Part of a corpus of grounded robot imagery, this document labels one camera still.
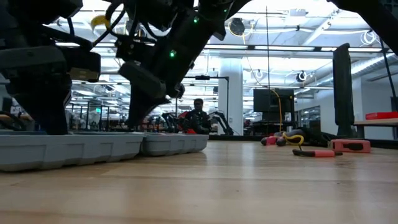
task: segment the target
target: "person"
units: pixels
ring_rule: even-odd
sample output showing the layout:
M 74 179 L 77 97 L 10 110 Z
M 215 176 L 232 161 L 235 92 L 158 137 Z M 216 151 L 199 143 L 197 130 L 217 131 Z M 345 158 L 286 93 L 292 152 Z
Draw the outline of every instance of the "person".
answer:
M 211 121 L 207 113 L 203 111 L 203 100 L 195 99 L 193 106 L 194 109 L 185 115 L 185 119 L 189 122 L 189 127 L 197 134 L 209 134 Z

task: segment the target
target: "green led light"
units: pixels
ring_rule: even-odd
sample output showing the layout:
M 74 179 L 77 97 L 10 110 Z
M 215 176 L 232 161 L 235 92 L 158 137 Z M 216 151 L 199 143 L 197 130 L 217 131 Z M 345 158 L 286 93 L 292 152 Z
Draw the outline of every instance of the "green led light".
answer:
M 175 51 L 175 50 L 172 50 L 172 51 L 170 52 L 170 57 L 175 57 L 176 54 L 177 54 L 176 51 Z

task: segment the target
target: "exposed duct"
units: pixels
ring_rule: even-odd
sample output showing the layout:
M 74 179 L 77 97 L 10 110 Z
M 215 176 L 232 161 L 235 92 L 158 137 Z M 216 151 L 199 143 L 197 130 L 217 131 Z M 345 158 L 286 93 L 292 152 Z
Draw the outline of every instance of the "exposed duct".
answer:
M 393 53 L 387 54 L 387 61 L 390 66 L 394 65 L 398 63 L 398 57 Z M 384 57 L 374 57 L 366 61 L 358 61 L 351 64 L 351 76 L 353 77 L 354 80 L 355 78 L 361 77 L 371 72 L 375 72 L 385 67 L 386 63 L 384 62 Z M 319 79 L 317 82 L 309 83 L 306 86 L 322 86 L 325 84 L 329 84 L 332 80 L 333 80 L 333 72 Z M 295 95 L 303 93 L 308 90 L 309 89 L 296 91 Z

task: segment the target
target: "table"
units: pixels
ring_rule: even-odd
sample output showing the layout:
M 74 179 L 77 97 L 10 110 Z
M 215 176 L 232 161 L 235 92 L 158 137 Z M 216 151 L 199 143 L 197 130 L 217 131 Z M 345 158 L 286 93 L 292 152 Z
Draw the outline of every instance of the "table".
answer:
M 0 223 L 396 223 L 398 151 L 322 159 L 293 148 L 215 141 L 203 153 L 0 173 Z
M 397 127 L 398 118 L 355 121 L 354 126 L 356 126 L 358 137 L 365 138 L 365 127 Z

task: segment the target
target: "gray plastic tray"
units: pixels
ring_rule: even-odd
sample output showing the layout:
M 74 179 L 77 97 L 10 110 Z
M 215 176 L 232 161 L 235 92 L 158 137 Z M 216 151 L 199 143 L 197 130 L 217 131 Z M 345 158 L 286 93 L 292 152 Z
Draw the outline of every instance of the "gray plastic tray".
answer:
M 145 133 L 141 153 L 145 156 L 171 156 L 199 152 L 207 147 L 209 136 L 199 134 Z
M 142 134 L 47 136 L 2 131 L 0 170 L 56 169 L 132 159 L 139 153 L 143 138 Z

